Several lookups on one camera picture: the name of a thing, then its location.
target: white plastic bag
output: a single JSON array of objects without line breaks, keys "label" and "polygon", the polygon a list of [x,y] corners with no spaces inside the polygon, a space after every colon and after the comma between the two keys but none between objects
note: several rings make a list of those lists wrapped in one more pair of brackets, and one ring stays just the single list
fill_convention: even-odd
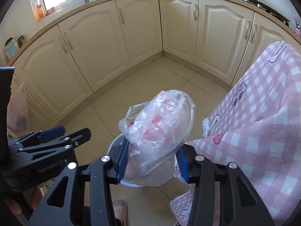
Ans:
[{"label": "white plastic bag", "polygon": [[28,132],[29,115],[24,84],[18,86],[7,107],[7,128],[13,133]]},{"label": "white plastic bag", "polygon": [[159,186],[173,177],[174,154],[193,125],[195,104],[180,90],[161,91],[152,101],[131,106],[119,122],[130,142],[125,178]]}]

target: blue gripper pad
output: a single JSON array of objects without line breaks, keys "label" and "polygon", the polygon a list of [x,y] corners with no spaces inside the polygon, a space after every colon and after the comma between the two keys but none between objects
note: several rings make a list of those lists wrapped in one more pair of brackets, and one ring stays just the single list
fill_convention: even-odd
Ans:
[{"label": "blue gripper pad", "polygon": [[176,153],[178,165],[180,168],[181,176],[184,178],[185,182],[189,180],[189,172],[188,172],[188,161],[185,157],[183,148],[180,148]]},{"label": "blue gripper pad", "polygon": [[47,143],[51,140],[57,139],[65,134],[65,128],[63,126],[54,127],[44,132],[41,132],[38,136],[40,143]]},{"label": "blue gripper pad", "polygon": [[117,164],[117,167],[118,167],[117,179],[119,179],[119,180],[123,179],[126,165],[128,164],[128,146],[129,146],[129,144],[130,144],[129,141],[127,139],[125,139],[125,145],[124,145],[123,151],[121,153],[120,159]]}]

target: cream cabinet door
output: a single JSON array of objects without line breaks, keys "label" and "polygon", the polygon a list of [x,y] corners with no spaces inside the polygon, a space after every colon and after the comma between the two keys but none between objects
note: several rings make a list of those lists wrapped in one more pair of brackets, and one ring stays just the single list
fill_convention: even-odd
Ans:
[{"label": "cream cabinet door", "polygon": [[163,51],[190,63],[195,59],[199,0],[159,0]]},{"label": "cream cabinet door", "polygon": [[234,86],[239,81],[268,45],[280,40],[285,40],[292,45],[296,42],[279,25],[263,15],[255,13],[249,42],[231,86]]},{"label": "cream cabinet door", "polygon": [[229,85],[248,43],[254,11],[225,0],[199,0],[195,64]]},{"label": "cream cabinet door", "polygon": [[301,44],[294,38],[292,37],[290,34],[288,34],[287,36],[287,42],[289,42],[292,46],[294,46],[294,48],[299,51],[299,53],[301,53]]},{"label": "cream cabinet door", "polygon": [[131,67],[114,0],[84,9],[58,26],[94,92]]},{"label": "cream cabinet door", "polygon": [[13,66],[29,94],[58,121],[92,94],[57,26],[36,39]]},{"label": "cream cabinet door", "polygon": [[[11,83],[11,94],[14,94],[21,82],[14,74],[13,81]],[[28,114],[30,132],[38,132],[40,130],[47,130],[49,128],[55,127],[58,124],[58,120],[55,119],[49,112],[47,112],[33,97],[26,91],[27,104],[28,104]]]},{"label": "cream cabinet door", "polygon": [[115,0],[131,66],[161,52],[159,0]]}]

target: bottle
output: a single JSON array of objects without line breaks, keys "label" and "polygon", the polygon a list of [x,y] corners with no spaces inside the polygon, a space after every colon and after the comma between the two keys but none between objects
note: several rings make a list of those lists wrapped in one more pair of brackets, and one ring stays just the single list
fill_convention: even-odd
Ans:
[{"label": "bottle", "polygon": [[9,54],[11,55],[11,57],[13,57],[16,52],[18,51],[18,48],[16,46],[15,41],[13,40],[12,37],[10,37],[6,43],[5,43],[5,47],[7,49],[7,51],[9,52]]},{"label": "bottle", "polygon": [[35,15],[37,22],[40,22],[42,19],[44,19],[44,11],[41,4],[36,3]]}]

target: beige floor tile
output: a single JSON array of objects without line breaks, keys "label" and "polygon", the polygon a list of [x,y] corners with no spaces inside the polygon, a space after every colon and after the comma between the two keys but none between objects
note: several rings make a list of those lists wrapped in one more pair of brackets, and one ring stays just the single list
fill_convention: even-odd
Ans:
[{"label": "beige floor tile", "polygon": [[[90,183],[85,186],[86,206],[90,205]],[[131,188],[110,185],[112,201],[122,199],[128,206],[128,226],[173,226],[176,218],[172,214],[170,199],[157,187]]]},{"label": "beige floor tile", "polygon": [[177,57],[175,55],[172,55],[171,53],[163,52],[163,55],[165,57],[169,58],[169,59],[177,61],[178,63],[180,63],[180,64],[182,64],[182,65],[184,65],[184,66],[186,66],[186,67],[188,67],[188,68],[190,68],[192,70],[194,70],[195,72],[199,72],[199,70],[200,70],[200,67],[196,66],[195,64],[190,63],[190,62],[188,62],[188,61],[186,61],[184,59],[181,59],[181,58],[179,58],[179,57]]},{"label": "beige floor tile", "polygon": [[89,104],[65,124],[67,134],[85,127],[91,130],[91,139],[75,149],[79,165],[93,161],[109,147],[114,139],[92,104]]},{"label": "beige floor tile", "polygon": [[197,74],[196,71],[180,64],[177,61],[169,59],[165,56],[162,56],[162,57],[158,58],[157,60],[155,60],[155,63],[171,70],[172,72],[180,75],[181,77],[184,77],[187,80],[190,80]]},{"label": "beige floor tile", "polygon": [[108,152],[108,149],[106,149],[105,151],[103,151],[98,157],[96,157],[93,161],[95,161],[96,159],[98,159],[99,157],[102,157],[103,155],[106,155]]},{"label": "beige floor tile", "polygon": [[97,113],[114,137],[121,132],[118,122],[131,105],[153,99],[162,90],[180,89],[187,80],[151,62],[128,76],[92,102]]},{"label": "beige floor tile", "polygon": [[212,96],[214,96],[220,101],[222,101],[228,94],[227,90],[223,89],[221,86],[217,85],[216,83],[214,83],[213,81],[209,80],[201,74],[197,74],[190,81],[198,87],[204,89],[206,92],[210,93]]},{"label": "beige floor tile", "polygon": [[165,184],[159,186],[159,189],[172,200],[176,196],[186,193],[188,191],[188,186],[179,179],[173,177]]},{"label": "beige floor tile", "polygon": [[203,137],[202,120],[208,117],[219,105],[220,101],[197,85],[188,82],[181,90],[187,93],[195,103],[195,119],[187,141]]}]

